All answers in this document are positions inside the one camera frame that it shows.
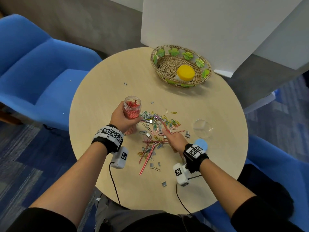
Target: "wicker basket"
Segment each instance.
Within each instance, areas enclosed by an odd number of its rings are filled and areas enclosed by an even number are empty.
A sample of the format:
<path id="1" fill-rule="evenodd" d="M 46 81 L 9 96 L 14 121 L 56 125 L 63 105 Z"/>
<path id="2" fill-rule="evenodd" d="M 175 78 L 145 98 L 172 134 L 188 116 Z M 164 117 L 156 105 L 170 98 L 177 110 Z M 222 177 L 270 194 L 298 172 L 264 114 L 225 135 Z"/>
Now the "wicker basket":
<path id="1" fill-rule="evenodd" d="M 211 76 L 211 65 L 205 58 L 192 50 L 176 45 L 155 48 L 151 53 L 150 61 L 164 82 L 181 88 L 203 84 Z M 191 81 L 184 82 L 176 79 L 177 69 L 181 65 L 189 65 L 194 69 L 195 76 Z"/>

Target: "forearm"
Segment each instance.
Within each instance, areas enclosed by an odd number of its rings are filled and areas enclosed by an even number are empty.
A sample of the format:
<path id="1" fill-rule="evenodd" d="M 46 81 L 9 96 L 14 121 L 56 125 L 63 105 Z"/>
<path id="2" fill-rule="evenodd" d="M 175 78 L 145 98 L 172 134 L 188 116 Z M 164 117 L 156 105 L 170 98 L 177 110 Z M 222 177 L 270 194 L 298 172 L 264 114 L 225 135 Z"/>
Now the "forearm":
<path id="1" fill-rule="evenodd" d="M 83 156 L 30 207 L 45 208 L 79 225 L 107 155 L 106 147 L 94 142 Z"/>
<path id="2" fill-rule="evenodd" d="M 230 218 L 247 199 L 255 196 L 209 159 L 201 163 L 200 173 Z"/>

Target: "pile of paper clips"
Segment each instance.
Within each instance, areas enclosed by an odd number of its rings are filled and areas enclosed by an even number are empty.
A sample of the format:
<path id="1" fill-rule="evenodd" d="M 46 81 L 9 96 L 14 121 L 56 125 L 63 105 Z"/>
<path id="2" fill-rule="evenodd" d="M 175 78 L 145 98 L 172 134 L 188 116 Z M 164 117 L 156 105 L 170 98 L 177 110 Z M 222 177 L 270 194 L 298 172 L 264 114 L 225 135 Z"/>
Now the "pile of paper clips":
<path id="1" fill-rule="evenodd" d="M 141 169 L 140 175 L 142 174 L 148 160 L 150 159 L 153 161 L 153 156 L 156 155 L 154 149 L 160 149 L 164 147 L 164 143 L 168 143 L 166 139 L 166 136 L 162 133 L 162 127 L 164 126 L 165 129 L 169 130 L 170 132 L 172 130 L 175 130 L 171 133 L 180 133 L 185 132 L 185 130 L 178 131 L 178 127 L 180 126 L 180 123 L 176 120 L 169 120 L 166 116 L 159 116 L 155 114 L 154 112 L 148 113 L 147 111 L 144 111 L 141 113 L 141 116 L 143 117 L 143 127 L 145 127 L 147 130 L 140 131 L 141 135 L 146 135 L 146 140 L 143 142 L 146 143 L 146 147 L 142 148 L 141 152 L 138 152 L 137 154 L 141 157 L 138 163 L 141 163 L 141 160 L 145 158 L 145 163 Z M 161 171 L 159 168 L 154 167 L 152 164 L 152 169 L 155 169 L 157 171 Z"/>

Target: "chair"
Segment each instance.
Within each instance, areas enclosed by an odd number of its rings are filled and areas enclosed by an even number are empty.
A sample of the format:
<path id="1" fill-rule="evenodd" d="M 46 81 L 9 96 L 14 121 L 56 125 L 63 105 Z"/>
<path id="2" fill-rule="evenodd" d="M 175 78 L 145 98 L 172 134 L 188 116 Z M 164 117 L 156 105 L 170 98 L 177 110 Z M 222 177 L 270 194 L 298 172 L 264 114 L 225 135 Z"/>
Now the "chair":
<path id="1" fill-rule="evenodd" d="M 101 58 L 51 38 L 20 15 L 0 19 L 0 33 L 0 101 L 35 121 L 69 130 L 74 94 Z"/>
<path id="2" fill-rule="evenodd" d="M 309 232 L 309 164 L 296 160 L 269 142 L 249 136 L 245 164 L 253 164 L 272 180 L 281 183 L 294 200 L 290 221 Z M 222 232 L 236 231 L 219 202 L 203 209 L 203 216 Z"/>

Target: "patterned carpet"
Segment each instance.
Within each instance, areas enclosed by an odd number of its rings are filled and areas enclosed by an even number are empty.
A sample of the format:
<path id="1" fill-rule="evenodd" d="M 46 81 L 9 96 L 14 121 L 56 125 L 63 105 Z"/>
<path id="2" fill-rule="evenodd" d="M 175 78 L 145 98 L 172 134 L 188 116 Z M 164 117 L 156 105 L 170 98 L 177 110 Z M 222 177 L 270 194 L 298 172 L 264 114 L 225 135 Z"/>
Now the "patterned carpet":
<path id="1" fill-rule="evenodd" d="M 302 77 L 246 118 L 249 134 L 309 162 L 309 89 Z M 75 162 L 68 132 L 0 122 L 0 232 Z M 94 220 L 93 195 L 78 231 L 92 232 Z"/>

